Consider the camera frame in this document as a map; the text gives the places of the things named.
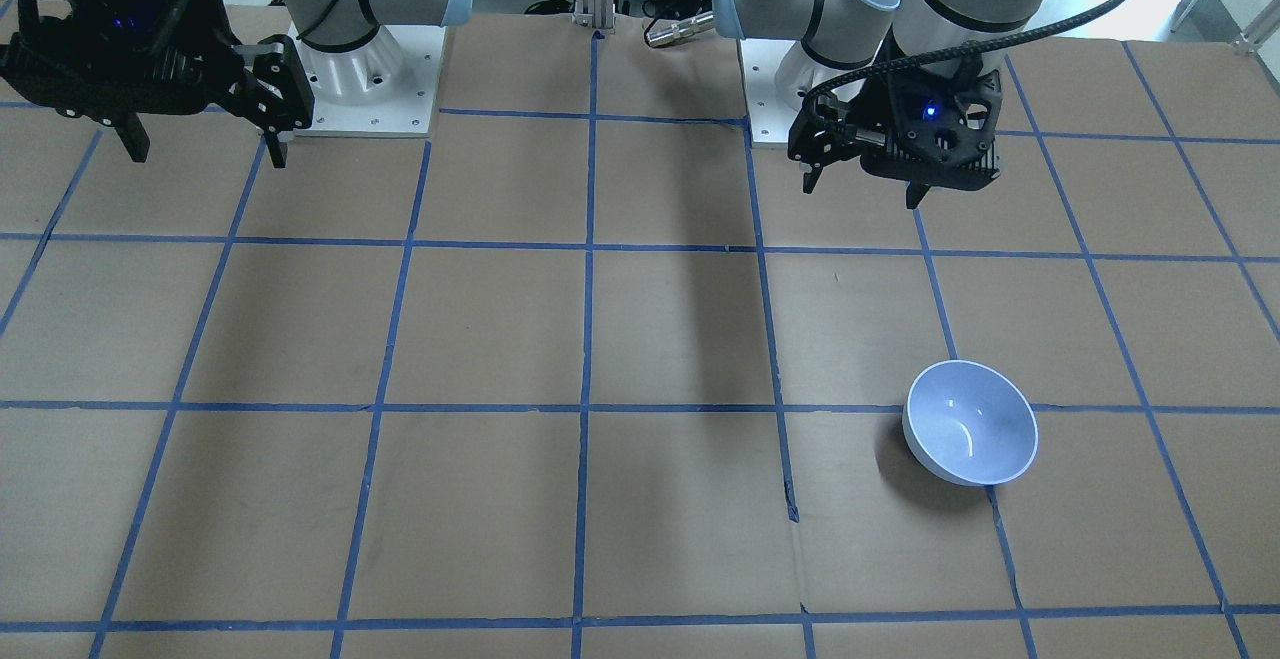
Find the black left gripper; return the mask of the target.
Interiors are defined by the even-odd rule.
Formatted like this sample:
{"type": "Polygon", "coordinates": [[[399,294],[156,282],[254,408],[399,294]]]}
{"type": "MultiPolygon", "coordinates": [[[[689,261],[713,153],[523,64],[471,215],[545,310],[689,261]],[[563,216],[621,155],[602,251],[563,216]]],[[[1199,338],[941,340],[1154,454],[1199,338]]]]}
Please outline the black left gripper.
{"type": "Polygon", "coordinates": [[[810,90],[810,118],[788,131],[788,157],[805,164],[803,191],[813,195],[828,164],[858,161],[864,171],[905,182],[905,207],[916,211],[931,188],[982,189],[1001,175],[996,125],[1001,72],[979,56],[960,58],[951,74],[902,67],[854,72],[860,90],[836,91],[841,77],[810,90]]]}

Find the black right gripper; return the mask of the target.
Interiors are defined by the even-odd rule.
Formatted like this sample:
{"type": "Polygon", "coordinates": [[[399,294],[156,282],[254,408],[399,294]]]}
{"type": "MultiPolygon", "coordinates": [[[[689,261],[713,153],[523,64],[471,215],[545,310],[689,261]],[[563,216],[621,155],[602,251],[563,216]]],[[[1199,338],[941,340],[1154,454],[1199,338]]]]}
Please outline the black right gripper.
{"type": "Polygon", "coordinates": [[[294,131],[311,129],[315,95],[294,38],[242,45],[221,0],[15,0],[3,79],[37,106],[91,116],[132,163],[151,141],[140,115],[220,106],[262,131],[285,168],[294,131]]]}

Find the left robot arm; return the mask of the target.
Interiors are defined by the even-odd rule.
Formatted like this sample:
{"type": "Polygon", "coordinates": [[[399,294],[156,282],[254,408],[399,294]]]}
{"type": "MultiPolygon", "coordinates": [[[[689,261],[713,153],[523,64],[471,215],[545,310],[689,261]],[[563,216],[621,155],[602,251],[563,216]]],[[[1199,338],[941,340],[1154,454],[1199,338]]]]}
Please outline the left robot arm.
{"type": "Polygon", "coordinates": [[[712,0],[726,38],[790,44],[774,82],[794,109],[786,139],[812,193],[856,161],[905,186],[978,191],[1004,171],[996,145],[1005,49],[1043,0],[712,0]]]}

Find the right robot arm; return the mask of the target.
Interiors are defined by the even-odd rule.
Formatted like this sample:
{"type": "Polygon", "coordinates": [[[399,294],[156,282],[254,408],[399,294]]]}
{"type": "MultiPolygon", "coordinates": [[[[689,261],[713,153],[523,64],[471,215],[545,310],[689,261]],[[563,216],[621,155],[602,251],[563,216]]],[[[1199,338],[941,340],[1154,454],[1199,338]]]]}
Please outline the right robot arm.
{"type": "Polygon", "coordinates": [[[461,26],[472,0],[284,0],[294,35],[238,38],[223,0],[15,0],[3,79],[36,106],[115,131],[148,156],[142,115],[210,106],[256,125],[275,168],[315,100],[358,102],[399,79],[394,26],[461,26]]]}

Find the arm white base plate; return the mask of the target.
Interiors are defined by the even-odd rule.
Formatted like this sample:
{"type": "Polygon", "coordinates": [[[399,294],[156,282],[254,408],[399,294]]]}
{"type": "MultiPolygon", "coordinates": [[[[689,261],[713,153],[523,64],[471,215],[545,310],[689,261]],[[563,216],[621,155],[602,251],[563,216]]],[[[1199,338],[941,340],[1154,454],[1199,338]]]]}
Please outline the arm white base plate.
{"type": "Polygon", "coordinates": [[[314,118],[301,136],[429,138],[449,31],[383,26],[370,44],[324,52],[298,44],[314,118]]]}
{"type": "Polygon", "coordinates": [[[786,148],[804,91],[812,84],[810,61],[799,41],[739,41],[748,125],[755,148],[786,148]]]}

